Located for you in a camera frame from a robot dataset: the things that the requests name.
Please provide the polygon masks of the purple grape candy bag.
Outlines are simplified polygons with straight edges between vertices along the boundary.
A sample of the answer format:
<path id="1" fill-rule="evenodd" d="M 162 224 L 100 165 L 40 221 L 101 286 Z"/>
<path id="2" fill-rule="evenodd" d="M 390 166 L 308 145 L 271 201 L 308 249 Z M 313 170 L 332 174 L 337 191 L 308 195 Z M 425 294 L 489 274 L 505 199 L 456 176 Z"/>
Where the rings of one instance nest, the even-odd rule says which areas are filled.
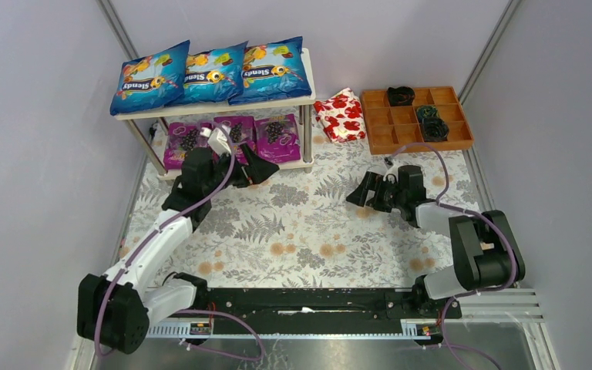
<path id="1" fill-rule="evenodd" d="M 203 129 L 212 130 L 209 122 L 182 123 L 174 122 L 168 126 L 168 139 L 163 154 L 163 164 L 166 170 L 179 170 L 184 158 L 194 148 L 208 147 Z"/>
<path id="2" fill-rule="evenodd" d="M 241 164 L 246 165 L 247 159 L 241 146 L 246 144 L 252 152 L 257 151 L 254 118 L 252 116 L 217 116 L 214 118 L 214 122 L 230 128 L 229 135 L 234 142 L 236 159 Z"/>
<path id="3" fill-rule="evenodd" d="M 254 121 L 257 154 L 271 163 L 300 160 L 301 145 L 293 113 Z"/>

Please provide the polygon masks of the blue Slendy candy bag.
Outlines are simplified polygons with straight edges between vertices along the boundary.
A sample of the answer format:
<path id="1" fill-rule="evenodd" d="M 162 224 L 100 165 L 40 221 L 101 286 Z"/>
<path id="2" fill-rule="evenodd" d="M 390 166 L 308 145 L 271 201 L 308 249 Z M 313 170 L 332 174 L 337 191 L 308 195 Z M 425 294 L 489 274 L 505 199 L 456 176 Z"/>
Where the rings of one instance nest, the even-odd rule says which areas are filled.
<path id="1" fill-rule="evenodd" d="M 184 94 L 190 41 L 124 62 L 110 104 L 112 116 L 162 108 Z"/>
<path id="2" fill-rule="evenodd" d="M 188 55 L 183 94 L 167 106 L 222 103 L 244 91 L 242 69 L 247 42 Z"/>

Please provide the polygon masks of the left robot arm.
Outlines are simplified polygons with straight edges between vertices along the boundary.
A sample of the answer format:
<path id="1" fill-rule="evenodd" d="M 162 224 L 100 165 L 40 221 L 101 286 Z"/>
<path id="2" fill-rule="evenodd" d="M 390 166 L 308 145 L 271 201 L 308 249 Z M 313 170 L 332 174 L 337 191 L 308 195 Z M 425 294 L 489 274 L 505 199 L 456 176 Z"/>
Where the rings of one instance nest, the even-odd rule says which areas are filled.
<path id="1" fill-rule="evenodd" d="M 204 315 L 211 306 L 207 282 L 177 273 L 159 288 L 150 289 L 164 261 L 192 236 L 211 210 L 211 199 L 227 187 L 263 183 L 279 166 L 259 157 L 244 144 L 246 160 L 237 162 L 225 148 L 216 154 L 197 147 L 185 157 L 153 226 L 140 243 L 101 275 L 87 274 L 79 283 L 76 331 L 99 351 L 131 354 L 148 329 L 183 310 Z"/>

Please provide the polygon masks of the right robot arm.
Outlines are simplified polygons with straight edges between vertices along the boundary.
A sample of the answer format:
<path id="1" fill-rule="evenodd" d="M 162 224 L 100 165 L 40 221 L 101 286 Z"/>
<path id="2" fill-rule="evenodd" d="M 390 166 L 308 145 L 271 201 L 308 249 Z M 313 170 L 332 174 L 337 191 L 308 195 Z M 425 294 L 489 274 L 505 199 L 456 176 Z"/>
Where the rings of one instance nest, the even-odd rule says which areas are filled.
<path id="1" fill-rule="evenodd" d="M 440 301 L 480 291 L 508 288 L 522 280 L 526 267 L 504 212 L 476 212 L 428 197 L 419 166 L 368 171 L 347 197 L 358 207 L 383 213 L 397 210 L 410 226 L 449 238 L 452 263 L 418 277 L 412 288 L 422 300 Z"/>

